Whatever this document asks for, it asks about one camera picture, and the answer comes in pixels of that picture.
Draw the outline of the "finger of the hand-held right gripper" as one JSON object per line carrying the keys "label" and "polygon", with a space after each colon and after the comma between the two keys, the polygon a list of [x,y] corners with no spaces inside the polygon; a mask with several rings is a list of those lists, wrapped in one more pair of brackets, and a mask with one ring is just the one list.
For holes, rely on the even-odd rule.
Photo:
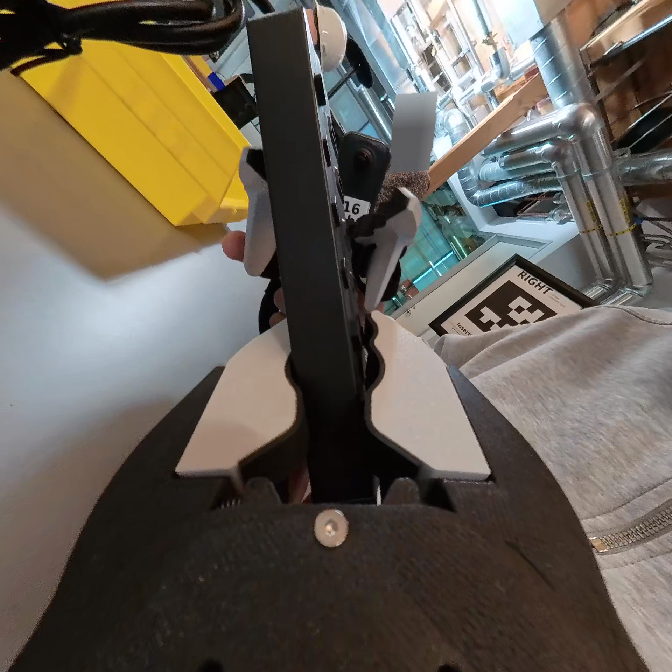
{"label": "finger of the hand-held right gripper", "polygon": [[363,248],[373,248],[365,268],[364,308],[374,311],[381,302],[397,265],[415,240],[421,206],[408,188],[395,188],[380,210],[359,226],[355,238]]}
{"label": "finger of the hand-held right gripper", "polygon": [[248,197],[243,264],[251,276],[261,276],[275,255],[275,235],[264,152],[245,148],[239,162],[239,177]]}

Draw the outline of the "black round ceiling fixture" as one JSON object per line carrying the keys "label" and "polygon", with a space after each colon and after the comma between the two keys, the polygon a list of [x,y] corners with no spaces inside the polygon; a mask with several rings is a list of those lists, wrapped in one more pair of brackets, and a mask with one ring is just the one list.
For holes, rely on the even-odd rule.
{"label": "black round ceiling fixture", "polygon": [[343,76],[344,81],[356,79],[359,85],[371,89],[373,87],[372,70],[362,49],[350,38],[346,44],[345,61],[348,67],[346,74]]}

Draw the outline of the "grey desk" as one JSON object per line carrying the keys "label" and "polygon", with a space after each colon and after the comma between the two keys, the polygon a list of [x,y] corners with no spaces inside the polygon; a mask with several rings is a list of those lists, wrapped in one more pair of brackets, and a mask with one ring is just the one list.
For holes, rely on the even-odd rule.
{"label": "grey desk", "polygon": [[1,666],[130,452],[257,334],[267,281],[1,73]]}

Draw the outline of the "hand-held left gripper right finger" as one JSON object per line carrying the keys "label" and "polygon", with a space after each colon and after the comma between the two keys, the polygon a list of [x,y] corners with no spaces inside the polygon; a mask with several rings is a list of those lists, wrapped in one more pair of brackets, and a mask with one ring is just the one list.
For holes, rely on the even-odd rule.
{"label": "hand-held left gripper right finger", "polygon": [[381,312],[369,315],[372,359],[365,421],[420,481],[483,482],[491,476],[448,366],[424,340]]}

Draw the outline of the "person's right hand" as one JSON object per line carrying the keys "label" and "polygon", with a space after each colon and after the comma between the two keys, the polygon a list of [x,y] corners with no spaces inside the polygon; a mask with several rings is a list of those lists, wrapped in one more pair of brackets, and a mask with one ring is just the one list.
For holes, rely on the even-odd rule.
{"label": "person's right hand", "polygon": [[[231,260],[243,262],[246,243],[244,231],[228,231],[222,242],[224,254]],[[270,326],[286,320],[284,293],[279,280],[272,280],[265,291],[260,316],[267,317]]]}

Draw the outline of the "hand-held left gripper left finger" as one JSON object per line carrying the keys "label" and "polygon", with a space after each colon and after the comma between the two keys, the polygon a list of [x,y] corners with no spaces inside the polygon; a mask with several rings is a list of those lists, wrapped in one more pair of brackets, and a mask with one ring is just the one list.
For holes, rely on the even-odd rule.
{"label": "hand-held left gripper left finger", "polygon": [[285,483],[305,502],[308,421],[293,381],[287,331],[266,331],[236,353],[175,467],[184,478],[221,476],[242,492],[251,479]]}

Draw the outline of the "black USB hub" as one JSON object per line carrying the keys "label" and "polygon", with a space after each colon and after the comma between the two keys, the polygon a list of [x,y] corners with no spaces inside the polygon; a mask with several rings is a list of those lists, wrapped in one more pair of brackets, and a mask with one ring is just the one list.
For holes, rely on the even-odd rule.
{"label": "black USB hub", "polygon": [[248,22],[259,130],[314,503],[375,503],[362,326],[307,12]]}

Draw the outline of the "white dome fixture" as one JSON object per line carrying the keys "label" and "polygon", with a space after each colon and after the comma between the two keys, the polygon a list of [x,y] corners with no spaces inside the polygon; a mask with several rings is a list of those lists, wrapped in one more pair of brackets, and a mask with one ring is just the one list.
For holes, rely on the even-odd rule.
{"label": "white dome fixture", "polygon": [[347,29],[334,9],[320,4],[315,7],[315,22],[322,70],[334,71],[345,58],[348,45]]}

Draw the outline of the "wooden ceiling beam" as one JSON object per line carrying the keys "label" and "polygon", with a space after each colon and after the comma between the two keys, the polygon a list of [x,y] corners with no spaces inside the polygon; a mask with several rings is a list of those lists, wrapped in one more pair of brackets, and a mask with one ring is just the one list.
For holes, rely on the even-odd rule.
{"label": "wooden ceiling beam", "polygon": [[464,137],[454,142],[445,155],[429,168],[429,187],[425,197],[439,189],[454,173],[480,153],[492,140],[512,127],[548,91],[537,68],[532,76],[506,98],[496,110],[469,130]]}

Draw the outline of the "black framed marker sign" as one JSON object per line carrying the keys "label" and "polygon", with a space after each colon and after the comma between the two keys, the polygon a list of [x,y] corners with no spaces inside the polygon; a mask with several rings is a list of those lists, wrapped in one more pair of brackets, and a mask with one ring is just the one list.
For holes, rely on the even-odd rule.
{"label": "black framed marker sign", "polygon": [[584,293],[514,255],[435,317],[429,328],[439,336],[473,336],[573,315],[596,305]]}

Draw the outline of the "yellow plastic bin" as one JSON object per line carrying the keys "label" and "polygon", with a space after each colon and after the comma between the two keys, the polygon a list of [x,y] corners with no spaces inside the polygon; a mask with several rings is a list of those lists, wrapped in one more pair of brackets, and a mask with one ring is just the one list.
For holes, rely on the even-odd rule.
{"label": "yellow plastic bin", "polygon": [[20,77],[173,226],[247,218],[249,143],[182,56],[89,40]]}

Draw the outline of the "silver ventilation duct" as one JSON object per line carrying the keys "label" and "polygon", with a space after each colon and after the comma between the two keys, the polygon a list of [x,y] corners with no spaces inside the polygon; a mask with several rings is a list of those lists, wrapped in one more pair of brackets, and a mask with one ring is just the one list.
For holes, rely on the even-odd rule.
{"label": "silver ventilation duct", "polygon": [[633,305],[652,290],[651,266],[645,259],[606,125],[597,110],[566,11],[550,20],[530,44],[556,116],[561,119],[558,130],[575,147],[581,176],[611,251],[619,288],[601,303]]}
{"label": "silver ventilation duct", "polygon": [[584,184],[572,144],[550,139],[532,147],[501,154],[478,169],[473,162],[458,172],[466,200],[476,207],[488,207],[547,191],[583,197]]}

